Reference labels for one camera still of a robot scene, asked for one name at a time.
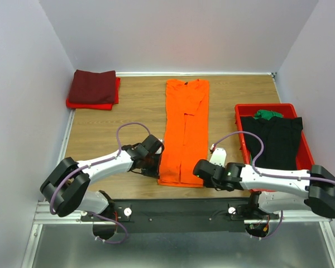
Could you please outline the orange t-shirt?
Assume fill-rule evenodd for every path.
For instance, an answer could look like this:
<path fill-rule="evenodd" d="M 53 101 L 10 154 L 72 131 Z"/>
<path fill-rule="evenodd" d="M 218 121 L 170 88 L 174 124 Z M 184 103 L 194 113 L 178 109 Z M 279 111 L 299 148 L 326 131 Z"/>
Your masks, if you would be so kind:
<path fill-rule="evenodd" d="M 207 158 L 209 81 L 166 82 L 166 130 L 158 184 L 201 188 L 193 174 L 196 163 Z"/>

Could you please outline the red t-shirt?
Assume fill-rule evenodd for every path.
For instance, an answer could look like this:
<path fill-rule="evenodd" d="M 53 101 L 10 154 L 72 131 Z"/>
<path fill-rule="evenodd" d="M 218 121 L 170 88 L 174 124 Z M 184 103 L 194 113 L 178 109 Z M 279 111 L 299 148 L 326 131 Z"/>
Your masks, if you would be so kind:
<path fill-rule="evenodd" d="M 102 110 L 102 111 L 111 111 L 115 104 L 119 103 L 119 86 L 121 83 L 121 78 L 116 77 L 116 87 L 115 87 L 115 98 L 113 103 L 105 103 L 105 104 L 80 104 L 73 103 L 69 101 L 69 98 L 66 99 L 66 107 L 70 109 L 94 109 L 94 110 Z"/>

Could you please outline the maroon t-shirt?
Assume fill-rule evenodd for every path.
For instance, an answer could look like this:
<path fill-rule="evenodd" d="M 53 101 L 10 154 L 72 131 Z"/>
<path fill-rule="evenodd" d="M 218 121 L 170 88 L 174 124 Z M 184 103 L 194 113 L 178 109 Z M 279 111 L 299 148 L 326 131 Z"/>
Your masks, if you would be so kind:
<path fill-rule="evenodd" d="M 112 104 L 116 98 L 116 72 L 76 70 L 68 100 L 76 104 Z"/>

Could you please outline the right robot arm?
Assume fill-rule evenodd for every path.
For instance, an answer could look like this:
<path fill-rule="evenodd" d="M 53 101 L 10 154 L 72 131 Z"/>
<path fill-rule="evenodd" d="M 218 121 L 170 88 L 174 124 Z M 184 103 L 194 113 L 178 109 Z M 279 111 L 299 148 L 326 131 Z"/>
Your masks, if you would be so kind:
<path fill-rule="evenodd" d="M 246 204 L 253 219 L 279 210 L 310 210 L 314 214 L 335 219 L 335 176 L 320 165 L 310 170 L 274 170 L 230 162 L 225 167 L 199 160 L 193 175 L 207 188 L 219 190 L 265 190 Z"/>

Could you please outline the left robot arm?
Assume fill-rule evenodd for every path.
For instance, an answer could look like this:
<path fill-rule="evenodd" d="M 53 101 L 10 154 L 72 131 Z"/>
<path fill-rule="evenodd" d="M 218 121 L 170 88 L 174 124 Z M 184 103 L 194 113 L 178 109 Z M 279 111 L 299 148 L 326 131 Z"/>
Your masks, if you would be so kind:
<path fill-rule="evenodd" d="M 156 178 L 163 150 L 163 141 L 148 135 L 141 143 L 122 146 L 116 152 L 96 159 L 74 161 L 72 157 L 64 158 L 40 186 L 40 192 L 50 203 L 50 210 L 59 217 L 79 210 L 93 212 L 101 221 L 108 220 L 114 201 L 103 191 L 89 191 L 88 186 L 135 169 Z"/>

